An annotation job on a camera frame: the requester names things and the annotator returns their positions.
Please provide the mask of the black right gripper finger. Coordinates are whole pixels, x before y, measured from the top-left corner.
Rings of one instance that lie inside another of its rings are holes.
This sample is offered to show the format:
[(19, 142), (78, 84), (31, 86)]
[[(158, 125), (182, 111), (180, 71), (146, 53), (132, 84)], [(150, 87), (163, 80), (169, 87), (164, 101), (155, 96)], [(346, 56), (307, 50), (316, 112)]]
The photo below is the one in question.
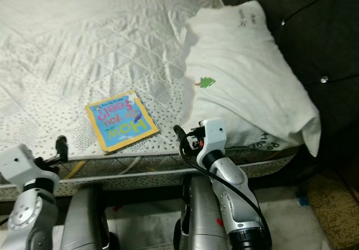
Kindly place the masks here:
[(179, 150), (180, 151), (187, 151), (189, 150), (189, 141), (187, 139), (187, 134), (180, 125), (174, 125), (173, 130), (175, 135), (177, 135), (177, 140), (179, 142)]

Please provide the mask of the blue children's picture book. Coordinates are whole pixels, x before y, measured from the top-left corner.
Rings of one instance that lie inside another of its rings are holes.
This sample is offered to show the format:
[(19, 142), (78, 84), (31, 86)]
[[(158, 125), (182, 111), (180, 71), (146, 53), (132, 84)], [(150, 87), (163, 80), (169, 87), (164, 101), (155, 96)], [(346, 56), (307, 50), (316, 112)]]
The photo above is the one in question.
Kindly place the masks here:
[(90, 103), (85, 110), (103, 152), (115, 152), (159, 132), (133, 90)]

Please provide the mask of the white pillow with green print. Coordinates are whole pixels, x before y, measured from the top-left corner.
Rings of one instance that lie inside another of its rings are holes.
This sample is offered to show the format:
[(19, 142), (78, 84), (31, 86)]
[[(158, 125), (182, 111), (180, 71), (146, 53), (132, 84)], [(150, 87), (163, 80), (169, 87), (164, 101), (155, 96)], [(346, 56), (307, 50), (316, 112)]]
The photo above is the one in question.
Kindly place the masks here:
[(320, 151), (320, 112), (294, 75), (257, 1), (200, 9), (185, 22), (186, 80), (193, 88), (185, 127), (221, 118), (226, 147)]

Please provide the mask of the silver left robot leg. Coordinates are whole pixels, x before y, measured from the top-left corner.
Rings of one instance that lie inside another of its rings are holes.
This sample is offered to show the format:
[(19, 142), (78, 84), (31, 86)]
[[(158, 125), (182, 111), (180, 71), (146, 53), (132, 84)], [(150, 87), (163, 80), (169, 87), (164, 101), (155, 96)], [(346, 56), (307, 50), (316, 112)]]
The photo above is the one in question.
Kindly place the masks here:
[(109, 230), (100, 185), (79, 188), (72, 196), (61, 239), (61, 250), (107, 250)]

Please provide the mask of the silver robot leg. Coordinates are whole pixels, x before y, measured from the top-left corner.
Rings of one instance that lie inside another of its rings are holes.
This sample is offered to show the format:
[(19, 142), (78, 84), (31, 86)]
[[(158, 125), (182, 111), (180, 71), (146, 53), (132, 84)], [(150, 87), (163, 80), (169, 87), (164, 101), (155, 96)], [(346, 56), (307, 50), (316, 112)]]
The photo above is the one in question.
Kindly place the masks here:
[(61, 250), (107, 250), (109, 230), (100, 185), (79, 188), (72, 196), (61, 239)]
[(210, 178), (183, 178), (184, 209), (174, 227), (174, 250), (230, 250)]

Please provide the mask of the silver right robot leg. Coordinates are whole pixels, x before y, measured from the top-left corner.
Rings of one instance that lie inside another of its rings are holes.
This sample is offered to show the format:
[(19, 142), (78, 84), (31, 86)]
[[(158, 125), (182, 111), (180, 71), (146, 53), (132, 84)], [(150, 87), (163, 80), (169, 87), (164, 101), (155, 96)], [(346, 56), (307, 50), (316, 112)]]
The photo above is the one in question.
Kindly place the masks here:
[(174, 250), (230, 250), (210, 178), (183, 178), (184, 209), (174, 227)]

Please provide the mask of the white patterned mattress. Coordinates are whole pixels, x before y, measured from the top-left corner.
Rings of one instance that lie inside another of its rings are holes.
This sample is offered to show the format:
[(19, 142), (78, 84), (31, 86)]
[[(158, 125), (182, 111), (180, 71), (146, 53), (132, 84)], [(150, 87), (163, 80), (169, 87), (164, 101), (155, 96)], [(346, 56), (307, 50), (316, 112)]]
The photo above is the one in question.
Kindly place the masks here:
[[(226, 0), (0, 0), (0, 151), (35, 157), (67, 138), (57, 196), (179, 185), (192, 171), (172, 128), (188, 122), (196, 80), (185, 74), (185, 22)], [(87, 105), (129, 91), (158, 132), (105, 152)]]

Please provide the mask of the brown floor mat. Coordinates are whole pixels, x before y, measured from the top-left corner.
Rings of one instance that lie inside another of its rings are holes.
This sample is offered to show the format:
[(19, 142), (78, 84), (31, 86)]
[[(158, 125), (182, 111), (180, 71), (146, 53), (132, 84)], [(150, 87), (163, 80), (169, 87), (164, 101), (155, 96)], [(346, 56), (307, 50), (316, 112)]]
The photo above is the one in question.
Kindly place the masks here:
[(334, 250), (359, 250), (359, 191), (327, 169), (302, 184)]

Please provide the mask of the black tufted headboard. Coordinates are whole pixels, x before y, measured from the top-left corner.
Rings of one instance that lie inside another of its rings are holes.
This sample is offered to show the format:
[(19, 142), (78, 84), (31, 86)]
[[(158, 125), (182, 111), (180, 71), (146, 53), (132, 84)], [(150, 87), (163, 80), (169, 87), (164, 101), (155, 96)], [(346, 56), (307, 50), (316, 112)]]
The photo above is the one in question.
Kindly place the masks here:
[(306, 149), (256, 183), (296, 184), (359, 158), (359, 0), (258, 1), (280, 52), (320, 112), (320, 150)]

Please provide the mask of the black bed frame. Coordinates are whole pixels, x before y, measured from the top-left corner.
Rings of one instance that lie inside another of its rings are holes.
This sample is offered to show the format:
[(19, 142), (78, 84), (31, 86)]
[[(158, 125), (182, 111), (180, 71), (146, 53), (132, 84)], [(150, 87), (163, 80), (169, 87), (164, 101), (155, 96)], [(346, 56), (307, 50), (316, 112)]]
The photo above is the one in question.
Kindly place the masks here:
[[(182, 196), (183, 178), (187, 175), (198, 175), (197, 171), (180, 169), (174, 173), (138, 173), (132, 175), (118, 175), (108, 177), (87, 177), (59, 181), (59, 186), (53, 192), (59, 199), (70, 197), (84, 186), (100, 185), (110, 206), (120, 206), (131, 203), (144, 203), (149, 201), (169, 200)], [(251, 189), (276, 188), (300, 185), (311, 176), (307, 173), (290, 175), (278, 171), (271, 175), (249, 178)], [(18, 189), (13, 185), (1, 185), (0, 200), (2, 202), (15, 201), (19, 195)]]

